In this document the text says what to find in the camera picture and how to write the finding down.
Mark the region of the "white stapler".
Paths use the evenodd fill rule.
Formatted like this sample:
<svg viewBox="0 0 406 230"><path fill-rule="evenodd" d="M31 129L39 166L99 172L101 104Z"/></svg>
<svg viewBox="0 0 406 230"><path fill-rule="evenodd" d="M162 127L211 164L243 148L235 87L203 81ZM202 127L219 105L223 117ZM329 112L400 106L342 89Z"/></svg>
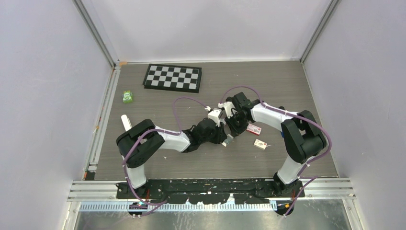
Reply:
<svg viewBox="0 0 406 230"><path fill-rule="evenodd" d="M132 128L131 122L127 115L121 115L121 121L125 131L129 131Z"/></svg>

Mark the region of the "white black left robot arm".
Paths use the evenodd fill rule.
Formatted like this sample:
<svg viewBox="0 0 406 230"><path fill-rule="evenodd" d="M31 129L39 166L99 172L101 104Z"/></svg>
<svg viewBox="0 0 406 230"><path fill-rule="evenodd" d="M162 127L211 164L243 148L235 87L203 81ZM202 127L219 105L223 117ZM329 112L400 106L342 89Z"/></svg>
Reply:
<svg viewBox="0 0 406 230"><path fill-rule="evenodd" d="M202 144L222 144L227 139L223 123L204 118L189 129L174 132L162 129L145 119L116 139L118 150L125 161L125 175L130 184L128 192L142 198L147 192L145 163L160 149L189 153Z"/></svg>

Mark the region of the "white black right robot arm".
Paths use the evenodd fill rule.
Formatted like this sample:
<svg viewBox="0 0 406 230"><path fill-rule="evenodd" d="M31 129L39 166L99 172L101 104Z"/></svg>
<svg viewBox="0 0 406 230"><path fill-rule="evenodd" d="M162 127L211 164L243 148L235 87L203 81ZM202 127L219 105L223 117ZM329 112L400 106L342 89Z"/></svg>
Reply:
<svg viewBox="0 0 406 230"><path fill-rule="evenodd" d="M288 156L273 176L272 188L278 196L287 196L292 191L304 165L327 146L320 125L307 110L299 113L286 111L283 107L270 106L260 99L251 101L243 92L227 97L218 107L225 111L225 122L234 137L255 122L264 123L281 132Z"/></svg>

